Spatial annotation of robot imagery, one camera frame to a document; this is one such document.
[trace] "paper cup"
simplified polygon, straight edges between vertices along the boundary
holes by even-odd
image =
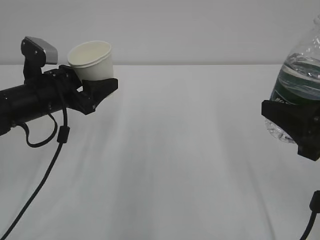
[[[81,81],[99,81],[114,77],[111,45],[108,42],[82,43],[69,52],[67,61]]]

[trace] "white tablecloth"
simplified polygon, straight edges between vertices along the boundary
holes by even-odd
[[[23,83],[0,66],[0,89]],[[280,65],[115,66],[119,89],[71,127],[9,240],[298,240],[320,164],[274,139],[261,116]],[[54,114],[62,124],[62,114]],[[52,131],[29,123],[31,141]],[[0,137],[0,231],[39,184],[58,143]],[[319,239],[316,222],[310,240]]]

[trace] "bottle label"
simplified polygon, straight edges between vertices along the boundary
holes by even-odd
[[[303,98],[289,91],[280,83],[279,78],[275,82],[270,100],[279,102],[279,103],[293,104],[293,105],[306,105],[306,104],[319,103],[318,100]]]

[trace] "cable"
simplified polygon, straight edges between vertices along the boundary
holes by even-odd
[[[54,130],[53,132],[51,133],[51,135],[44,141],[41,141],[39,143],[30,143],[29,142],[29,134],[30,134],[30,131],[29,131],[29,127],[28,125],[25,123],[25,122],[22,122],[22,123],[17,123],[16,125],[17,126],[20,126],[23,128],[23,130],[25,131],[25,140],[26,140],[26,144],[31,147],[31,148],[39,148],[39,147],[42,147],[44,145],[46,145],[47,143],[49,143],[54,137],[55,135],[57,134],[57,131],[58,131],[58,124],[54,118],[54,116],[51,115],[51,113],[47,113],[49,115],[49,117],[53,120],[54,122]]]
[[[21,209],[21,211],[19,212],[19,214],[17,215],[17,217],[14,219],[13,223],[10,225],[10,227],[8,228],[8,230],[4,233],[4,235],[0,238],[0,240],[5,240],[8,235],[11,233],[11,231],[14,229],[14,227],[17,225],[17,223],[19,222],[19,220],[21,219],[21,217],[23,216],[23,214],[25,213],[25,211],[27,210],[27,208],[29,207],[29,205],[32,203],[32,201],[35,199],[35,197],[37,196],[37,194],[40,192],[41,188],[43,187],[43,185],[45,184],[46,180],[49,177],[49,174],[52,170],[52,168],[54,167],[54,164],[59,156],[59,153],[62,149],[63,143],[59,143],[58,148],[55,151],[54,157],[52,159],[52,161],[50,162],[50,165],[48,167],[48,169],[46,170],[40,184],[38,185],[38,187],[35,189],[35,191],[33,192],[33,194],[31,195],[31,197],[28,199],[28,201],[25,203],[25,205],[23,206],[23,208]]]
[[[35,197],[38,195],[38,193],[40,192],[41,188],[43,187],[43,185],[46,183],[49,174],[52,170],[52,168],[54,167],[56,160],[61,152],[62,146],[67,142],[68,140],[68,135],[69,135],[69,130],[70,128],[68,127],[68,114],[67,114],[67,107],[66,107],[66,102],[65,102],[65,98],[62,94],[62,91],[60,89],[60,86],[58,85],[58,83],[56,82],[56,80],[52,77],[53,79],[53,83],[56,87],[56,91],[57,94],[59,95],[59,98],[61,100],[61,105],[62,105],[62,113],[63,113],[63,126],[60,127],[59,129],[59,134],[58,134],[58,138],[57,141],[59,142],[59,145],[55,151],[55,154],[50,162],[49,167],[47,168],[47,170],[45,171],[45,174],[41,180],[41,182],[39,183],[39,185],[37,186],[37,188],[34,190],[33,194],[31,195],[31,197],[28,199],[28,201],[25,203],[25,205],[23,206],[23,208],[21,209],[21,211],[19,212],[19,214],[16,216],[16,218],[14,219],[14,221],[12,222],[12,224],[10,225],[10,227],[7,229],[7,231],[4,233],[4,235],[0,238],[0,240],[5,240],[8,235],[12,232],[12,230],[15,228],[15,226],[17,225],[17,223],[19,222],[19,220],[21,219],[21,217],[23,216],[23,214],[25,213],[25,211],[28,209],[28,207],[30,206],[30,204],[32,203],[32,201],[35,199]]]
[[[314,224],[315,224],[315,221],[316,221],[316,217],[317,217],[317,213],[316,212],[312,212],[311,213],[311,216],[310,216],[310,220],[309,220],[309,223],[308,225],[306,226],[306,229],[302,235],[302,237],[300,238],[300,240],[306,240],[307,237],[309,236]]]

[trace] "black mount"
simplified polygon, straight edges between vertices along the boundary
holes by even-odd
[[[320,158],[320,103],[293,105],[265,100],[262,115],[296,142],[298,155],[313,161]]]
[[[67,108],[85,115],[95,112],[101,101],[118,89],[116,78],[81,82],[67,65],[42,73],[45,64],[57,64],[58,52],[40,38],[25,37],[21,52],[25,56],[24,84],[0,91],[0,136],[17,124],[61,110],[57,87]]]

